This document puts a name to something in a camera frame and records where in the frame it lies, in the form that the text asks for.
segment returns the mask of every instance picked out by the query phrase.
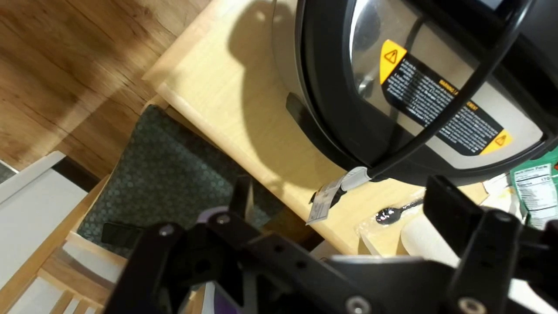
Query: wooden table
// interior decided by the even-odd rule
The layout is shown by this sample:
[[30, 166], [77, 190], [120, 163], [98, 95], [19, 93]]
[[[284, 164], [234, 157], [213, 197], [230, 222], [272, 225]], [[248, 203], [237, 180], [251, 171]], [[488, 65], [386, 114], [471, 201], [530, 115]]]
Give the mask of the wooden table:
[[[286, 112], [288, 91], [272, 60], [272, 0], [213, 0], [154, 65], [145, 81], [215, 145], [307, 220], [312, 194], [344, 175], [304, 136]], [[466, 189], [481, 201], [480, 185]], [[420, 187], [386, 180], [338, 203], [312, 227], [342, 253], [359, 253], [359, 225]], [[399, 227], [375, 243], [396, 252]]]

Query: wooden floor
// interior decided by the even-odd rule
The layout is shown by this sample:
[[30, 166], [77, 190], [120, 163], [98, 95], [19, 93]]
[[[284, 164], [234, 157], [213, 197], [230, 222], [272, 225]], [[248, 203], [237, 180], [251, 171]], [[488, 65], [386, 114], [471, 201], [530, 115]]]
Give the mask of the wooden floor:
[[208, 2], [0, 2], [0, 161], [61, 150], [107, 175], [154, 96], [141, 75]]

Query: warning label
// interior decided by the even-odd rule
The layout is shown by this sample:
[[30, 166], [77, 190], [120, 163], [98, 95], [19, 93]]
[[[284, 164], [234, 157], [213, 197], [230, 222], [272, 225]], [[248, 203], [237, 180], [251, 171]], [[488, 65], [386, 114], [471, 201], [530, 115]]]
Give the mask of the warning label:
[[[431, 124], [459, 93], [391, 40], [382, 47], [380, 84], [386, 100], [420, 126]], [[513, 142], [511, 135], [474, 102], [436, 136], [462, 156], [490, 154]]]

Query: black cable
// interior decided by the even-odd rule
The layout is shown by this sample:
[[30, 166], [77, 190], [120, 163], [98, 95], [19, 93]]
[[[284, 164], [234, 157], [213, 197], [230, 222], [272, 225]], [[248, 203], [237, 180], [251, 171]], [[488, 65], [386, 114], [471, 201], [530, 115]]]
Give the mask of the black cable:
[[380, 161], [377, 166], [368, 168], [368, 177], [373, 180], [399, 164], [420, 147], [424, 147], [433, 136], [438, 135], [441, 128], [445, 128], [464, 107], [466, 103], [478, 93], [478, 89], [487, 82], [492, 72], [501, 65], [511, 46], [522, 33], [522, 27], [529, 11], [532, 9], [534, 0], [520, 0], [518, 9], [513, 13], [506, 28], [495, 46], [488, 51], [487, 58], [481, 60], [478, 68], [473, 72], [462, 91], [450, 102], [450, 105], [429, 124], [426, 126], [412, 142], [408, 142], [403, 149], [394, 152], [392, 156]]

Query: green mat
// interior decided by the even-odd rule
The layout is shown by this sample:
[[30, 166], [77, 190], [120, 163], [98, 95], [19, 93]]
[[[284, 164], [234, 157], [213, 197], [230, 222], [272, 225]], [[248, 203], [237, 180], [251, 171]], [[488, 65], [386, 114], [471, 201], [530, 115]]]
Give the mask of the green mat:
[[[112, 231], [122, 225], [122, 234], [117, 234], [120, 239], [129, 238], [134, 227], [159, 222], [176, 222], [188, 229], [202, 210], [229, 203], [241, 175], [243, 168], [232, 159], [161, 108], [150, 107], [140, 117], [112, 180], [79, 234], [119, 255], [129, 255], [133, 241], [122, 241], [127, 243], [124, 246], [103, 243], [107, 224], [117, 224]], [[255, 185], [255, 203], [256, 225], [281, 210], [281, 203], [260, 185]]]

